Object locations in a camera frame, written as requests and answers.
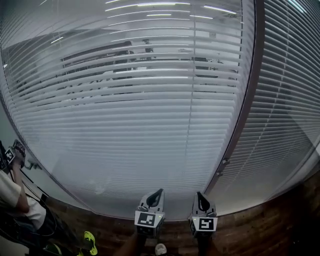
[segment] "yellow shoe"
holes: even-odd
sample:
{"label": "yellow shoe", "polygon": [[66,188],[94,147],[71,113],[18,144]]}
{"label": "yellow shoe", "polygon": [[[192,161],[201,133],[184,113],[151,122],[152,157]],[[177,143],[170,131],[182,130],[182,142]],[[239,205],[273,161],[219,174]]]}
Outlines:
{"label": "yellow shoe", "polygon": [[92,242],[92,249],[90,250],[90,254],[91,255],[97,255],[98,254],[98,250],[97,250],[97,247],[96,247],[96,239],[95,239],[94,235],[91,234],[89,231],[85,231],[84,232],[84,239]]}

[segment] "window blinds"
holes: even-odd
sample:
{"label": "window blinds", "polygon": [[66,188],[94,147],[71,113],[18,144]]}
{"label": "window blinds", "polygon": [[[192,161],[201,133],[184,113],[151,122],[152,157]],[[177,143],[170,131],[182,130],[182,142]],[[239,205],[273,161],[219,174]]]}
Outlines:
{"label": "window blinds", "polygon": [[319,143],[319,3],[264,4],[264,55],[256,94],[230,164],[211,191],[220,214],[268,200]]}
{"label": "window blinds", "polygon": [[248,83],[241,2],[7,1],[3,13],[1,94],[46,170],[99,214],[132,218],[164,188],[168,219],[188,217]]}

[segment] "person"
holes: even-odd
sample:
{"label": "person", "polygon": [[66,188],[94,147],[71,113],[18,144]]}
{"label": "person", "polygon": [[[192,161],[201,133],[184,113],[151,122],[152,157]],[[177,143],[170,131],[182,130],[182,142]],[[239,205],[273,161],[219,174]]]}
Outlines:
{"label": "person", "polygon": [[[136,232],[115,252],[113,256],[140,256],[146,243],[146,236]],[[198,241],[198,256],[220,256],[211,237],[201,237]],[[169,256],[167,248],[163,243],[158,243],[154,248],[156,256]]]}
{"label": "person", "polygon": [[[4,148],[1,146],[0,159],[3,159]],[[27,196],[22,182],[21,164],[24,161],[22,154],[12,148],[15,157],[6,172],[0,169],[0,209],[19,220],[27,217],[34,226],[35,233],[41,238],[41,246],[48,247],[49,238],[58,241],[67,241],[80,248],[79,255],[97,255],[95,237],[89,231],[84,233],[83,242],[79,241],[70,228],[57,215],[45,209],[37,200]]]}

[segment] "ceiling light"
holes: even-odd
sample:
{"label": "ceiling light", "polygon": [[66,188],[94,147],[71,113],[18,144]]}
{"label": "ceiling light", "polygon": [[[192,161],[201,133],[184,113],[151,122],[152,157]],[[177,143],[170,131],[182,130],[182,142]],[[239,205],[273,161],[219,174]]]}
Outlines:
{"label": "ceiling light", "polygon": [[64,37],[63,37],[63,36],[61,36],[61,37],[59,37],[58,39],[56,39],[56,40],[52,41],[50,44],[53,44],[54,42],[56,42],[56,41],[58,41],[58,40],[60,40],[60,39],[62,39],[62,38],[64,38]]}
{"label": "ceiling light", "polygon": [[120,0],[113,0],[113,1],[109,1],[109,2],[106,2],[106,4],[110,4],[110,3],[113,3],[113,2],[118,2]]}
{"label": "ceiling light", "polygon": [[124,22],[114,23],[114,24],[108,25],[108,27],[114,26],[114,25],[125,24],[125,23],[131,23],[131,22],[158,21],[158,20],[189,21],[190,19],[188,19],[188,18],[147,18],[147,19],[137,19],[137,20],[129,20],[129,21],[124,21]]}
{"label": "ceiling light", "polygon": [[174,6],[174,5],[190,5],[188,2],[146,2],[139,3],[137,6]]}
{"label": "ceiling light", "polygon": [[113,15],[108,17],[113,18],[113,17],[118,17],[118,16],[123,16],[123,15],[130,15],[130,14],[141,14],[141,13],[152,13],[152,12],[181,12],[181,13],[190,13],[189,10],[142,10],[142,11],[135,11],[135,12],[128,12],[128,13],[122,13],[118,15]]}
{"label": "ceiling light", "polygon": [[42,3],[39,4],[39,6],[42,5],[42,4],[44,4],[46,1],[48,1],[48,0],[44,0]]}
{"label": "ceiling light", "polygon": [[132,7],[132,6],[136,6],[136,4],[123,5],[123,6],[107,9],[107,10],[105,10],[105,12],[109,12],[109,11],[116,10],[116,9],[121,9],[121,8],[126,8],[126,7]]}
{"label": "ceiling light", "polygon": [[148,14],[147,16],[171,16],[171,14]]}
{"label": "ceiling light", "polygon": [[210,19],[212,20],[213,18],[211,17],[206,17],[206,16],[198,16],[198,15],[190,15],[191,17],[197,17],[197,18],[204,18],[204,19]]}
{"label": "ceiling light", "polygon": [[306,10],[296,0],[288,0],[288,2],[294,6],[299,12],[304,13]]}
{"label": "ceiling light", "polygon": [[138,3],[138,4],[129,4],[124,6],[119,6],[111,9],[105,10],[105,12],[109,12],[116,9],[132,7],[132,6],[174,6],[174,5],[190,5],[188,2],[146,2],[146,3]]}
{"label": "ceiling light", "polygon": [[221,11],[221,12],[226,12],[226,13],[230,13],[230,14],[237,14],[235,11],[233,10],[227,10],[227,9],[223,9],[223,8],[219,8],[219,7],[214,7],[214,6],[209,6],[209,5],[205,5],[204,8],[208,8],[208,9],[213,9],[213,10],[217,10],[217,11]]}

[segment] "metal frame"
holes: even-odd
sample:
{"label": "metal frame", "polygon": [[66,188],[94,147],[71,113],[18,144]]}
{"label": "metal frame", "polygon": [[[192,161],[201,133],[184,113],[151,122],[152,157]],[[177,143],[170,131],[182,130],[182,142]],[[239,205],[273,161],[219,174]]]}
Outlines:
{"label": "metal frame", "polygon": [[264,45],[265,45],[265,3],[263,0],[254,0],[254,15],[255,15],[255,34],[253,42],[253,54],[251,61],[251,70],[248,79],[248,85],[246,88],[243,104],[241,111],[235,125],[233,134],[229,141],[229,144],[224,152],[223,158],[216,169],[215,174],[213,175],[210,183],[207,185],[204,190],[205,194],[209,194],[210,191],[214,188],[219,177],[223,175],[225,167],[230,163],[229,159],[234,152],[238,140],[241,136],[241,133],[245,127],[252,102],[254,100],[256,89],[258,85],[260,70],[262,66],[262,58],[264,54]]}

